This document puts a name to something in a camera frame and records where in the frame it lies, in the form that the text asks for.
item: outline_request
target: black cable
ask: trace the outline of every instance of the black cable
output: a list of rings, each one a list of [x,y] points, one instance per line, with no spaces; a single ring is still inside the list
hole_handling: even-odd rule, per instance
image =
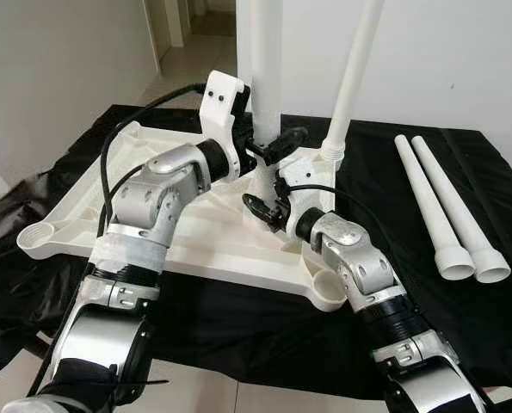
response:
[[[52,339],[52,342],[49,345],[49,348],[47,349],[46,355],[43,358],[43,361],[41,362],[40,368],[38,369],[38,372],[35,375],[34,381],[32,382],[30,389],[28,390],[28,394],[26,395],[27,398],[32,397],[40,389],[40,384],[41,381],[43,380],[43,376],[45,376],[47,368],[49,367],[49,363],[51,362],[52,352],[55,349],[55,346],[57,345],[57,341],[59,340],[59,337],[62,334],[63,329],[65,328],[66,320],[70,316],[72,308],[74,307],[74,303],[76,302],[77,293],[80,290],[82,280],[89,272],[91,272],[92,269],[93,264],[88,262],[87,265],[85,266],[85,269],[83,270],[82,276],[80,277],[80,281],[77,283],[76,290],[74,290],[72,298],[69,301],[68,306],[66,306],[65,314],[60,323],[59,329],[55,333],[55,337]]]
[[[167,379],[162,380],[146,380],[146,381],[118,381],[116,383],[107,383],[100,381],[89,380],[72,380],[72,381],[59,381],[56,385],[167,385],[170,381]]]
[[[137,172],[139,172],[143,168],[143,165],[138,165],[129,172],[127,172],[121,179],[114,185],[112,188],[112,191],[110,191],[110,200],[114,198],[116,195],[116,192],[118,192],[118,189],[126,183],[126,181],[131,178],[133,175],[135,175]],[[99,215],[99,225],[97,226],[97,237],[100,237],[104,232],[104,225],[106,223],[106,216],[107,216],[107,206],[103,205],[101,210],[101,215]]]
[[[379,218],[376,216],[376,214],[373,213],[373,210],[370,209],[369,206],[365,205],[360,200],[357,200],[355,197],[351,196],[347,192],[340,191],[339,189],[336,189],[336,188],[327,187],[325,185],[307,184],[307,185],[295,185],[293,187],[286,187],[285,188],[285,190],[289,191],[289,192],[301,191],[303,189],[317,189],[317,190],[320,190],[320,191],[331,192],[332,194],[338,195],[340,198],[345,198],[346,200],[349,200],[349,201],[353,202],[358,207],[360,207],[362,210],[364,210],[365,213],[370,218],[373,219],[373,221],[376,224],[376,226],[378,226],[378,229],[379,229],[382,237],[384,238],[384,241],[386,242],[387,249],[390,251],[390,255],[391,255],[391,258],[392,258],[393,262],[396,264],[396,267],[399,267],[398,266],[399,261],[397,259],[396,254],[395,254],[395,251],[393,250],[392,242],[390,241],[390,238],[387,236],[387,231],[384,228],[384,226],[382,225],[382,223],[380,222]]]
[[[398,259],[395,255],[395,252],[393,252],[392,242],[390,241],[389,237],[387,236],[384,226],[382,225],[382,223],[380,222],[378,217],[373,213],[373,211],[370,209],[369,206],[365,205],[363,202],[361,202],[360,200],[357,200],[356,198],[354,198],[353,196],[351,196],[350,194],[348,194],[346,192],[340,191],[339,189],[335,189],[332,187],[327,187],[325,185],[308,184],[308,185],[295,185],[293,187],[285,188],[285,190],[287,192],[301,191],[303,189],[317,189],[317,190],[321,190],[321,191],[331,192],[332,194],[336,194],[341,198],[345,198],[346,200],[349,200],[349,201],[357,204],[357,206],[359,206],[361,209],[363,209],[365,211],[365,213],[367,213],[367,215],[369,217],[371,217],[373,219],[373,221],[376,223],[376,225],[378,226],[378,228],[382,234],[382,237],[386,241],[387,248],[388,248],[388,250],[390,250],[390,252],[392,254],[392,258],[398,267]],[[470,381],[470,384],[475,389],[476,393],[482,398],[482,400],[485,403],[485,406],[489,409],[488,411],[491,413],[497,411],[495,404],[490,400],[489,396],[487,396],[487,393],[485,393],[483,388],[481,388],[479,385],[477,385],[477,383],[475,382],[475,379],[473,379],[472,375],[469,374],[469,372],[467,370],[465,370],[461,365],[459,365],[459,368],[462,371],[462,373],[466,376],[468,381]]]
[[[121,177],[121,179],[112,188],[112,191],[110,191],[110,199],[111,200],[116,195],[116,192],[118,192],[118,189],[120,189],[120,187],[130,177],[132,177],[135,173],[139,172],[141,170],[141,168],[143,168],[143,165],[136,166],[135,168],[133,168],[132,170],[127,172],[123,177]],[[104,232],[105,215],[106,215],[106,207],[103,205],[101,214],[99,215],[99,225],[97,228],[97,236],[98,237],[100,237]],[[55,348],[57,340],[59,339],[59,337],[62,333],[63,328],[65,327],[65,322],[68,319],[68,317],[70,316],[72,307],[74,306],[74,302],[76,301],[76,296],[77,296],[77,292],[79,291],[80,284],[81,284],[83,278],[85,278],[85,276],[89,272],[91,272],[92,268],[93,268],[93,264],[91,264],[91,263],[88,263],[85,266],[82,276],[80,277],[80,282],[77,283],[76,290],[74,291],[74,295],[72,296],[71,301],[68,303],[68,306],[66,307],[65,314],[62,319],[62,323],[60,324],[59,329],[57,330],[55,337],[52,339],[52,343],[49,346],[49,349],[47,350],[47,353],[46,353],[45,357],[43,358],[43,361],[41,362],[40,369],[38,370],[38,372],[34,378],[34,382],[30,386],[30,390],[28,391],[27,397],[33,396],[40,389],[41,381],[43,380],[43,376],[45,376],[45,373],[46,373],[47,368],[49,367],[49,363],[51,361],[52,352]]]
[[[133,114],[126,117],[122,122],[120,122],[116,127],[109,133],[104,142],[102,143],[101,149],[101,184],[102,184],[102,196],[104,197],[104,204],[107,208],[107,223],[110,217],[112,216],[112,203],[110,202],[110,188],[108,187],[108,175],[107,175],[107,157],[108,157],[108,148],[112,143],[112,140],[118,135],[118,133],[129,123],[137,120],[138,117],[144,114],[146,111],[155,108],[156,106],[160,106],[163,103],[171,101],[179,96],[185,95],[188,92],[195,91],[197,93],[204,93],[206,89],[205,83],[192,83],[183,88],[175,90],[168,95],[164,95],[158,97],[156,100],[150,102],[143,108],[135,111]]]

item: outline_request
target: floor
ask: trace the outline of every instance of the floor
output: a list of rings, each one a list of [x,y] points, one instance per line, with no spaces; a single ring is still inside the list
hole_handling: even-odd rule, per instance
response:
[[[212,70],[236,76],[237,38],[228,35],[231,34],[230,24],[220,24],[229,22],[230,16],[215,13],[198,23],[193,22],[194,34],[190,35],[187,45],[171,47],[165,53],[160,61],[162,74],[146,88],[138,105],[145,105],[189,83],[205,82]],[[164,104],[162,108],[198,109],[200,103],[201,96],[190,93]]]
[[[23,398],[40,366],[40,360],[21,351],[0,372],[0,411],[11,400]],[[153,361],[149,379],[169,379],[167,385],[150,385],[134,404],[118,413],[386,413],[380,401],[340,398],[308,391],[238,383],[223,374],[167,361]],[[491,398],[499,403],[512,398],[512,389],[500,387]]]

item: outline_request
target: white post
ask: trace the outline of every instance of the white post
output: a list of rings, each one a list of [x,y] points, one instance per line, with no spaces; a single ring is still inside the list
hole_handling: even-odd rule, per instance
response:
[[[282,0],[252,0],[252,120],[254,142],[268,145],[281,133]],[[269,202],[276,166],[257,157],[250,192]]]
[[[406,137],[398,135],[395,146],[434,244],[435,264],[439,273],[445,280],[463,280],[471,276],[475,268],[470,254],[460,246]]]
[[[413,138],[412,145],[462,244],[468,249],[476,264],[476,280],[486,283],[504,280],[510,274],[508,263],[503,255],[490,245],[422,136]]]
[[[342,163],[345,137],[367,66],[368,56],[372,50],[374,34],[378,28],[383,5],[384,0],[366,0],[363,5],[328,135],[321,146],[322,157],[337,162],[336,169],[339,169]]]

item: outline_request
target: white wall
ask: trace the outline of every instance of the white wall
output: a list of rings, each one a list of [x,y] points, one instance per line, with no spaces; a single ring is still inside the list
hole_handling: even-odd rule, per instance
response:
[[[284,0],[282,109],[331,116],[362,0]],[[250,0],[237,0],[250,80]],[[512,166],[512,0],[386,1],[356,119],[478,129]]]
[[[155,74],[140,0],[0,0],[0,174],[49,168]]]

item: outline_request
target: silver robot arm segment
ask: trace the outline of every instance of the silver robot arm segment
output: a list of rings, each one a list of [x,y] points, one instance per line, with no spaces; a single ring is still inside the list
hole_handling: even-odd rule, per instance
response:
[[[249,94],[235,77],[212,72],[200,109],[207,140],[153,157],[120,188],[89,258],[95,269],[82,280],[52,352],[51,383],[3,413],[110,412],[140,396],[151,364],[151,308],[183,208],[212,182],[256,166],[246,137],[232,136]]]
[[[371,354],[388,386],[390,412],[485,412],[484,401],[460,369],[451,345],[411,303],[386,256],[368,232],[333,212],[323,212],[318,191],[290,190],[319,184],[304,158],[277,172],[275,206],[245,194],[245,205],[273,231],[302,239],[335,271],[355,315],[362,321]]]

